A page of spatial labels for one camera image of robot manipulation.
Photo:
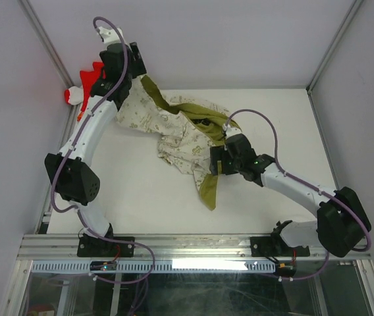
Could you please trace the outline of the aluminium corner post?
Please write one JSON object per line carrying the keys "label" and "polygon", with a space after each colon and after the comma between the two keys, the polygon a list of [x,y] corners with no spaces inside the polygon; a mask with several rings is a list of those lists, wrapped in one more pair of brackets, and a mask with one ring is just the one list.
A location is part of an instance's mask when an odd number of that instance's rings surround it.
{"label": "aluminium corner post", "polygon": [[353,23],[356,15],[358,14],[361,6],[365,3],[364,0],[353,0],[350,8],[347,10],[342,22],[339,24],[337,31],[335,32],[330,44],[326,52],[324,53],[321,62],[319,63],[314,75],[311,77],[309,84],[306,87],[306,91],[308,95],[311,95],[312,91],[314,90],[316,84],[318,83],[319,79],[321,78],[322,74],[324,73],[325,69],[327,68],[330,60],[332,59],[334,52],[336,51],[337,47],[339,46],[340,42],[342,41],[343,37],[345,36],[346,32],[348,31],[349,27]]}
{"label": "aluminium corner post", "polygon": [[66,87],[73,86],[74,82],[70,77],[70,74],[68,73],[68,70],[66,69],[57,50],[55,49],[55,46],[53,45],[53,42],[51,41],[48,33],[43,27],[41,20],[37,15],[35,9],[33,8],[31,2],[29,0],[18,0],[17,3],[20,5],[22,12],[24,13],[31,27],[35,31],[48,57],[51,59],[51,62],[53,63],[53,66],[58,72],[58,75],[61,78],[61,80],[64,82]]}

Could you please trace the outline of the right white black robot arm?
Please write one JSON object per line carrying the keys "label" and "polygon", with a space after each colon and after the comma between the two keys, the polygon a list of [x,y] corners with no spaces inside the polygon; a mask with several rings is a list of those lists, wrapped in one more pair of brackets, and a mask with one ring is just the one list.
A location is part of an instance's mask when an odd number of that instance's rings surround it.
{"label": "right white black robot arm", "polygon": [[371,223],[353,189],[334,190],[282,171],[274,157],[256,154],[243,134],[213,146],[210,159],[212,175],[241,174],[248,182],[282,194],[314,216],[305,222],[277,223],[271,233],[271,249],[279,255],[299,246],[321,246],[336,257],[345,257],[369,236]]}

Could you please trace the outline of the cream green printed jacket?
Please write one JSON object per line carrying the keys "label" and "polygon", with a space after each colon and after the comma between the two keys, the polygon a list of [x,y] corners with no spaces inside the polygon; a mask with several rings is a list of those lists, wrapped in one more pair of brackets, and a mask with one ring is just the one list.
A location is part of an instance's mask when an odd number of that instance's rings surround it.
{"label": "cream green printed jacket", "polygon": [[201,202],[216,208],[217,176],[210,168],[210,149],[223,145],[223,124],[230,111],[204,99],[163,94],[147,75],[132,82],[130,94],[116,116],[127,128],[158,134],[157,156],[192,175]]}

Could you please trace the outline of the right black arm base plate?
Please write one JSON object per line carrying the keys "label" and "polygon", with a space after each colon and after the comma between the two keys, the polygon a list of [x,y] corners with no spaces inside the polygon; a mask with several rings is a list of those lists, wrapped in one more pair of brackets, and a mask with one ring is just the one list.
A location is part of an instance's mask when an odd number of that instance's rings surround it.
{"label": "right black arm base plate", "polygon": [[292,248],[279,237],[252,236],[250,238],[252,257],[309,257],[308,247],[298,246]]}

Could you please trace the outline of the right aluminium corner post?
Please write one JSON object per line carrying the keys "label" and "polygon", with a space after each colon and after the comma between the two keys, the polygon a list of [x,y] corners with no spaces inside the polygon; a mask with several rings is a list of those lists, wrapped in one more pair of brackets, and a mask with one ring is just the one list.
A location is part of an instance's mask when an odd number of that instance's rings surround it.
{"label": "right aluminium corner post", "polygon": [[321,78],[322,74],[324,73],[325,69],[327,68],[330,60],[332,59],[334,52],[336,51],[337,47],[339,46],[340,42],[342,41],[343,37],[345,36],[346,32],[348,31],[349,27],[353,23],[356,15],[358,14],[361,6],[365,3],[364,0],[353,0],[350,8],[347,10],[342,22],[339,24],[337,31],[335,32],[330,44],[326,52],[324,53],[321,62],[319,63],[314,75],[311,77],[309,84],[306,87],[306,91],[308,95],[311,95],[312,91],[314,90],[316,84],[318,83],[319,79]]}

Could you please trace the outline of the red rainbow striped garment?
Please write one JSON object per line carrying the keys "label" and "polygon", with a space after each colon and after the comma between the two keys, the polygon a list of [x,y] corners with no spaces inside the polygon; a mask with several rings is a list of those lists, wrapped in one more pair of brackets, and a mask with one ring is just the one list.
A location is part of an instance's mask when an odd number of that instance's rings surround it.
{"label": "red rainbow striped garment", "polygon": [[96,80],[100,77],[101,70],[104,64],[96,61],[92,63],[91,70],[81,70],[79,72],[82,85],[72,86],[64,91],[64,99],[68,105],[76,106],[82,104],[80,112],[77,116],[79,122],[83,117],[83,114],[88,106],[88,99],[90,97],[90,91]]}

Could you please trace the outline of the left aluminium corner post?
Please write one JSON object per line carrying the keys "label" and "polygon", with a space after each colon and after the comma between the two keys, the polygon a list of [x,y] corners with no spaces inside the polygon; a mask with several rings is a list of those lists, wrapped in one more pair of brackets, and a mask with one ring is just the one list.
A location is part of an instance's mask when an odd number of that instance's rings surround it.
{"label": "left aluminium corner post", "polygon": [[31,2],[29,0],[18,0],[17,3],[20,5],[22,12],[24,13],[31,27],[35,31],[48,57],[51,59],[51,62],[53,63],[53,66],[58,72],[58,75],[61,78],[61,80],[64,82],[66,87],[73,86],[74,82],[70,77],[70,74],[68,73],[68,70],[66,69],[57,50],[55,49],[55,46],[53,45],[53,42],[51,41],[48,33],[43,27],[41,20],[37,15],[35,9],[33,8]]}

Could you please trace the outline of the aluminium front rail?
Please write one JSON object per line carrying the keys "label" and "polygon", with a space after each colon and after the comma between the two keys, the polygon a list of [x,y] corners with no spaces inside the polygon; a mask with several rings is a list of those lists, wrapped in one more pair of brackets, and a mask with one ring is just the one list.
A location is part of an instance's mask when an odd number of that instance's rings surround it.
{"label": "aluminium front rail", "polygon": [[[110,259],[108,257],[78,257],[82,234],[26,234],[17,259],[66,260]],[[133,260],[170,260],[175,258],[266,259],[252,257],[250,238],[268,234],[117,234],[115,243],[134,245]]]}

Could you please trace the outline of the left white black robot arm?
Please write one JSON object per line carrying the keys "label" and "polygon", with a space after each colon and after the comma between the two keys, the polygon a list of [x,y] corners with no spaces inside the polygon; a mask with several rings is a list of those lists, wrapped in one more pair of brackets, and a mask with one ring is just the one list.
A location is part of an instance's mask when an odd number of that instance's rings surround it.
{"label": "left white black robot arm", "polygon": [[97,145],[130,94],[132,82],[146,73],[137,43],[112,43],[99,54],[91,72],[81,72],[82,116],[67,143],[45,157],[51,182],[51,206],[58,213],[74,210],[91,247],[99,255],[114,248],[113,227],[96,200],[100,179],[91,168]]}

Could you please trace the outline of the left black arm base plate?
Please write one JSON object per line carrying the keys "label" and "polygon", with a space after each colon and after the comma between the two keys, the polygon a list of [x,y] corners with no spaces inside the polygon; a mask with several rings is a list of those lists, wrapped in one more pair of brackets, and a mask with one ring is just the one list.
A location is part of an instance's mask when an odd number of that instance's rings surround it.
{"label": "left black arm base plate", "polygon": [[79,237],[77,249],[78,257],[108,257],[121,258],[134,257],[134,245],[125,243],[108,242],[99,238],[83,234]]}

